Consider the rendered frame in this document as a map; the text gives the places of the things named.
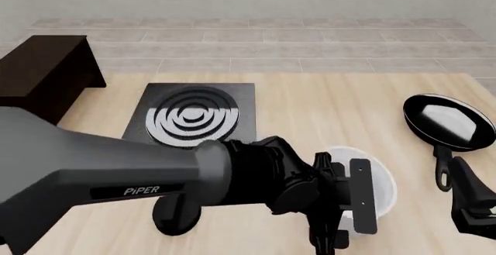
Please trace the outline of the right arm's black gripper body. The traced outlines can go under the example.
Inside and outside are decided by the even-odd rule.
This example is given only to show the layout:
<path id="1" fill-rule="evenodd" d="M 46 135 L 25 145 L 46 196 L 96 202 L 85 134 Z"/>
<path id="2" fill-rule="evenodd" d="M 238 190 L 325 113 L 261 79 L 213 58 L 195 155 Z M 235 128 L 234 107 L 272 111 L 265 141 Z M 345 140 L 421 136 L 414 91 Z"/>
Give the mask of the right arm's black gripper body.
<path id="1" fill-rule="evenodd" d="M 459 233 L 496 233 L 496 205 L 487 208 L 452 205 L 451 217 Z"/>

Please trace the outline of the left arm's black gripper body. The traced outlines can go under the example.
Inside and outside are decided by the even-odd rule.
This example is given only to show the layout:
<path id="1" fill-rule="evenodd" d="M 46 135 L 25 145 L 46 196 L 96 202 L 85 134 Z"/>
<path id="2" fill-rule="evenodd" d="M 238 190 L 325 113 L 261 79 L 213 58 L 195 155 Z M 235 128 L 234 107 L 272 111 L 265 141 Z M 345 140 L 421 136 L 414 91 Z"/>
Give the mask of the left arm's black gripper body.
<path id="1" fill-rule="evenodd" d="M 318 178 L 319 196 L 308 210 L 309 240 L 316 255 L 336 255 L 334 243 L 339 226 L 336 175 L 327 152 L 315 155 L 313 167 Z"/>

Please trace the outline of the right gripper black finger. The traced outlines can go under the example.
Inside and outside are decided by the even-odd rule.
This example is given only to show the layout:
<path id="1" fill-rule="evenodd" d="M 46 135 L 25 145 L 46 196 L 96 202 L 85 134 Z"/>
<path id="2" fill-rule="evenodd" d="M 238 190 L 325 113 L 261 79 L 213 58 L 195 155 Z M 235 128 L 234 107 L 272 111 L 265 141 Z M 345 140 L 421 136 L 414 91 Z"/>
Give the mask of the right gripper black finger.
<path id="1" fill-rule="evenodd" d="M 496 207 L 496 192 L 477 177 L 462 157 L 452 159 L 452 186 L 455 208 Z"/>

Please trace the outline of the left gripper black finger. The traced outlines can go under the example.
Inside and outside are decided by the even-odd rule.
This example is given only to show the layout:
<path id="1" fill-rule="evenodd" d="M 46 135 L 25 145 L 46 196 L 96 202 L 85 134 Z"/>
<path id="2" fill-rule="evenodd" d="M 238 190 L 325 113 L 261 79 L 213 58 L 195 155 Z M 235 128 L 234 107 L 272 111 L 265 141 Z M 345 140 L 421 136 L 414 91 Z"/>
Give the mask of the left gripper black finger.
<path id="1" fill-rule="evenodd" d="M 349 247 L 350 235 L 349 231 L 338 229 L 334 238 L 334 249 L 345 250 Z"/>
<path id="2" fill-rule="evenodd" d="M 346 176 L 346 168 L 341 163 L 331 163 L 332 179 L 334 181 L 348 181 L 350 178 Z"/>

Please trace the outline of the white bowl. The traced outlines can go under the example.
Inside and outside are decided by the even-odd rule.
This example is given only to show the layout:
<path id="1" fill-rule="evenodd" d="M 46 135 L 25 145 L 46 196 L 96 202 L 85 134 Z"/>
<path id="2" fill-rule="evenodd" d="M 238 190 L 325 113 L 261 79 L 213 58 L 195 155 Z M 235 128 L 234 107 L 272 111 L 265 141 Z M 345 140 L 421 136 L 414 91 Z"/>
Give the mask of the white bowl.
<path id="1" fill-rule="evenodd" d="M 391 172 L 376 157 L 348 146 L 332 146 L 328 152 L 331 154 L 333 162 L 338 162 L 345 167 L 347 177 L 350 176 L 351 159 L 368 159 L 371 167 L 377 219 L 384 217 L 392 210 L 397 201 L 397 185 Z"/>

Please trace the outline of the black frying pan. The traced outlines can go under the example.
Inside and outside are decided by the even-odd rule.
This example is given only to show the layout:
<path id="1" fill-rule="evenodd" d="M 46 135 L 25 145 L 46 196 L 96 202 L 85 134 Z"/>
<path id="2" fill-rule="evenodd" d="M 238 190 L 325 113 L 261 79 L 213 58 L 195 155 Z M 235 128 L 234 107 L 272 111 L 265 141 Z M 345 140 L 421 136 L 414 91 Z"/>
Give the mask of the black frying pan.
<path id="1" fill-rule="evenodd" d="M 455 98 L 437 94 L 417 94 L 402 107 L 409 129 L 432 145 L 436 158 L 438 189 L 452 188 L 449 161 L 454 152 L 481 150 L 496 143 L 496 126 L 476 108 Z"/>

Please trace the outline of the flat black stove plate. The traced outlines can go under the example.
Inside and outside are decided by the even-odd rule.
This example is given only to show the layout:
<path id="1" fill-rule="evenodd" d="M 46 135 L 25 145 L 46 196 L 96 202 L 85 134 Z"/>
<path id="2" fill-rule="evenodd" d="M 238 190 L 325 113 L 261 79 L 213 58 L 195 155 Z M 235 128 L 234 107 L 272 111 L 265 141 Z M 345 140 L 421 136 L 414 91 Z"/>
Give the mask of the flat black stove plate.
<path id="1" fill-rule="evenodd" d="M 123 140 L 191 149 L 205 140 L 257 139 L 252 83 L 149 83 Z"/>

